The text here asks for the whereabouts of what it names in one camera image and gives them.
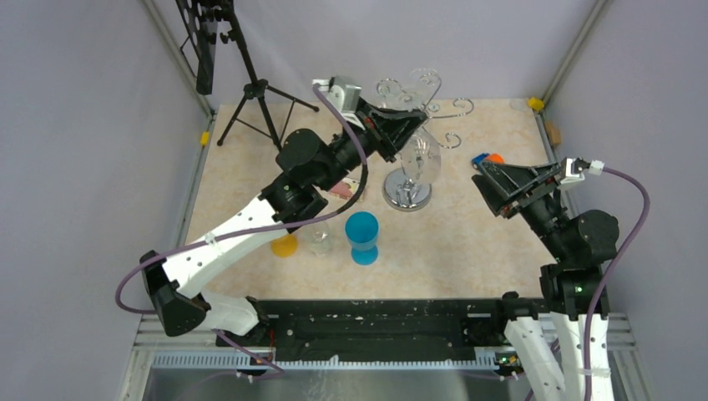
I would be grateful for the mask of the chrome wine glass rack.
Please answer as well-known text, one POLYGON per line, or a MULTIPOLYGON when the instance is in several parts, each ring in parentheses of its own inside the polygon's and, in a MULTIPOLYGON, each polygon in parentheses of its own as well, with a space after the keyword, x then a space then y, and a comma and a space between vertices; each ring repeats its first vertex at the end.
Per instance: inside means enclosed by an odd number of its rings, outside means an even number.
MULTIPOLYGON (((456 119, 474 110, 469 98, 456 98, 453 107, 456 114, 443 115, 433 102, 443 81, 435 69, 414 69, 409 81, 402 84, 395 79, 382 79, 376 85, 381 106, 386 109, 422 111, 428 120, 456 119)), ((455 149, 462 144, 454 132, 445 134, 445 143, 440 143, 430 130, 422 125, 398 154, 401 166, 391 171, 382 184, 384 201, 393 209, 404 212, 419 211, 432 199, 432 183, 442 169, 441 150, 455 149)))

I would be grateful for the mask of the yellow corner clamp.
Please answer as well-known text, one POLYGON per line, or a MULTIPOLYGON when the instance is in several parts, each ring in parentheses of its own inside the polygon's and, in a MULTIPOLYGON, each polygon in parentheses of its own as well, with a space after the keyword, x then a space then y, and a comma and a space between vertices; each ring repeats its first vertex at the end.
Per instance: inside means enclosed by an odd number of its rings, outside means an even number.
POLYGON ((527 106, 534 112, 541 112, 545 109, 545 102, 537 97, 530 97, 527 99, 527 106))

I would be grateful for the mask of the clear patterned wine glass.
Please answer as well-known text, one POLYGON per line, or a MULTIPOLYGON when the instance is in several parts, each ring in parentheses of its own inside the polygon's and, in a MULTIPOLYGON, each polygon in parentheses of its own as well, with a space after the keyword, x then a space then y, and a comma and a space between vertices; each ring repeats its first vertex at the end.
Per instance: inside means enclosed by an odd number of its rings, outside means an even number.
POLYGON ((314 255, 322 257, 331 253, 333 247, 331 229, 326 222, 321 221, 305 226, 303 237, 314 255))

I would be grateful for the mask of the blue orange toy car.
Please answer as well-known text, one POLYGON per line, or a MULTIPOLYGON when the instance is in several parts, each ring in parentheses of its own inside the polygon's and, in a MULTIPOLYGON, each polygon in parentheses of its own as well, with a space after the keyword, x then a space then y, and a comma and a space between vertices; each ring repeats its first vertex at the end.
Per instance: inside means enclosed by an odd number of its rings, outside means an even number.
POLYGON ((479 155, 473 157, 471 160, 471 164, 474 169, 477 169, 478 165, 483 161, 489 161, 489 162, 493 162, 493 163, 502 163, 502 164, 505 162, 504 158, 499 154, 482 153, 482 154, 479 154, 479 155))

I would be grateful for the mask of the clear tall stemmed glass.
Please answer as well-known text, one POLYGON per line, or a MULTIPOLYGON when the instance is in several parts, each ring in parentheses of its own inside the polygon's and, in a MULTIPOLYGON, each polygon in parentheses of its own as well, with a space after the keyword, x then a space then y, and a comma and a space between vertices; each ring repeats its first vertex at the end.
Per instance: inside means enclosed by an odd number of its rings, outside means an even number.
POLYGON ((409 78, 415 90, 421 95, 422 106, 427 107, 442 86, 438 71, 431 68, 414 69, 409 74, 409 78))

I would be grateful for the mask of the yellow wine glass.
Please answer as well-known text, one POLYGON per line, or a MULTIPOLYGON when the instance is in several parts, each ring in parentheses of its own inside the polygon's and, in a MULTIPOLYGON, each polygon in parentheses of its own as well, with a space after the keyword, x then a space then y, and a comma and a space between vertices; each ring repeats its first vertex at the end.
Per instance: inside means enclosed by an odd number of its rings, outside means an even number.
POLYGON ((292 234, 286 234, 285 236, 270 242, 271 252, 280 258, 293 256, 296 253, 298 246, 298 239, 292 234))

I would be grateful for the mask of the black tripod stand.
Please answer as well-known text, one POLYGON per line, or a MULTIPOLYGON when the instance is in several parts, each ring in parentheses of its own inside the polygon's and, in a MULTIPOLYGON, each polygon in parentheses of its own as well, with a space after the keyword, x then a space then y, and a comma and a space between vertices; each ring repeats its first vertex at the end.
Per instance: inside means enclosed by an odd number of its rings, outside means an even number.
POLYGON ((224 128, 216 144, 218 146, 222 146, 225 143, 225 139, 231 131, 231 128, 236 122, 238 122, 254 130, 256 133, 269 138, 272 144, 278 150, 281 150, 286 128, 289 124, 294 106, 296 104, 299 104, 303 107, 312 110, 315 113, 319 112, 320 108, 315 106, 314 104, 308 103, 305 100, 299 99, 296 96, 293 96, 291 94, 288 94, 287 92, 273 87, 267 79, 259 78, 256 74, 255 65, 253 64, 253 61, 251 59, 247 42, 245 41, 245 35, 241 29, 239 19, 235 12, 235 2, 217 1, 216 4, 219 9, 217 11, 214 11, 215 17, 219 18, 221 21, 227 21, 230 24, 230 30, 227 33, 220 33, 220 39, 223 43, 236 43, 249 78, 249 82, 243 87, 243 96, 240 102, 237 104, 235 111, 231 115, 229 122, 224 128), (280 134, 276 130, 268 105, 266 104, 266 92, 272 92, 273 94, 279 95, 283 99, 287 99, 291 102, 288 115, 286 116, 284 128, 282 129, 282 132, 280 134), (259 129, 253 124, 246 123, 244 120, 239 118, 239 115, 243 110, 245 104, 250 100, 255 100, 259 105, 260 111, 266 124, 266 130, 259 129))

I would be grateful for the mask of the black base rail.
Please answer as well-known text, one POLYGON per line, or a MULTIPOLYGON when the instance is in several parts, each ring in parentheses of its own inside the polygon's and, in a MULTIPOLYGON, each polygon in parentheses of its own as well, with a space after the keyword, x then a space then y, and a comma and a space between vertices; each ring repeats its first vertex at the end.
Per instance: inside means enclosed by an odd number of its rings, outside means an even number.
POLYGON ((482 348, 502 347, 506 324, 537 317, 538 299, 258 301, 261 321, 245 336, 216 341, 261 346, 279 362, 472 362, 482 348))

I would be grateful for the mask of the blue wine glass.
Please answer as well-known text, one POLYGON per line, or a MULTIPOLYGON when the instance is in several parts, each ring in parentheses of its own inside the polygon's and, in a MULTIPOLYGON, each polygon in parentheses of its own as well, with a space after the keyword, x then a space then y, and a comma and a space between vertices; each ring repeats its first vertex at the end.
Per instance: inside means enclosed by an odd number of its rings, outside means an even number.
POLYGON ((369 266, 374 263, 378 258, 379 224, 377 218, 370 212, 358 211, 347 218, 344 230, 351 246, 352 260, 361 266, 369 266))

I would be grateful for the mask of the black perforated plate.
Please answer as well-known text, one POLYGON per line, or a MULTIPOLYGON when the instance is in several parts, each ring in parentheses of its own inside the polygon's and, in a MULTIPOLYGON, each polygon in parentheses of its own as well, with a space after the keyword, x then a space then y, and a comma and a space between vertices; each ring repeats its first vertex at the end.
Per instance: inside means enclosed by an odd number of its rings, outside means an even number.
POLYGON ((215 16, 218 1, 176 0, 175 4, 188 33, 197 58, 196 90, 199 94, 212 94, 215 47, 218 21, 215 16))

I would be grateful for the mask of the playing card box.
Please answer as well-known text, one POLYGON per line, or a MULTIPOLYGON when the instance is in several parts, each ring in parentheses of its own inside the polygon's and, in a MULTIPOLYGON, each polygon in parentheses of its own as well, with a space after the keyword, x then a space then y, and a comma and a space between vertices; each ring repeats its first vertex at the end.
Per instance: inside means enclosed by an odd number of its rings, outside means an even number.
POLYGON ((333 199, 349 201, 357 192, 360 192, 357 202, 362 202, 365 199, 368 184, 362 185, 359 179, 345 177, 336 185, 334 185, 326 194, 333 199))

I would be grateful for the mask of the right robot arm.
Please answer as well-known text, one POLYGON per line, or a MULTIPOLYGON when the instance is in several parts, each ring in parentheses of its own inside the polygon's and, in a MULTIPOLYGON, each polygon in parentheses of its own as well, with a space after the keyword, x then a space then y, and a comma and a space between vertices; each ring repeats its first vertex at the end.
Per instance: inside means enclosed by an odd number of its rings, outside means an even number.
POLYGON ((508 293, 501 314, 489 322, 492 338, 511 344, 538 400, 612 400, 607 332, 609 307, 601 266, 618 254, 619 224, 591 210, 570 217, 561 190, 598 175, 599 160, 566 158, 536 166, 481 160, 473 182, 495 216, 520 215, 554 262, 540 269, 539 283, 556 330, 560 355, 547 343, 537 309, 508 293))

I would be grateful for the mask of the clear small wine glass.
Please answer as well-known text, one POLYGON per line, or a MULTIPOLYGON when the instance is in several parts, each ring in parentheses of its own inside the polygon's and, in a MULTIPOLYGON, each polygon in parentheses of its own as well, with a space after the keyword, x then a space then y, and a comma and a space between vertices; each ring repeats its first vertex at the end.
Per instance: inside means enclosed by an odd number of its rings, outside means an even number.
POLYGON ((429 115, 415 89, 403 89, 397 98, 406 111, 422 112, 423 122, 399 153, 404 175, 414 184, 429 185, 441 174, 442 156, 438 141, 426 127, 429 115))

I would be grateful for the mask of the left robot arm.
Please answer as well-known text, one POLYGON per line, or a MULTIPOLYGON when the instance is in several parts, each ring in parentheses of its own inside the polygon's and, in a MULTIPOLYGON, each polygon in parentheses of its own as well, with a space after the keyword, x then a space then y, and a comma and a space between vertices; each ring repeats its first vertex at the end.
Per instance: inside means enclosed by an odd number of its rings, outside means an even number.
POLYGON ((352 170, 364 184, 367 158, 377 153, 393 162, 427 121, 420 109, 385 109, 359 99, 351 112, 328 109, 342 132, 326 143, 311 129, 286 137, 276 163, 281 173, 230 219, 173 253, 155 251, 141 259, 142 277, 164 333, 178 337, 195 329, 226 330, 248 345, 262 343, 266 320, 249 297, 209 295, 205 286, 259 247, 298 228, 326 220, 329 191, 352 170))

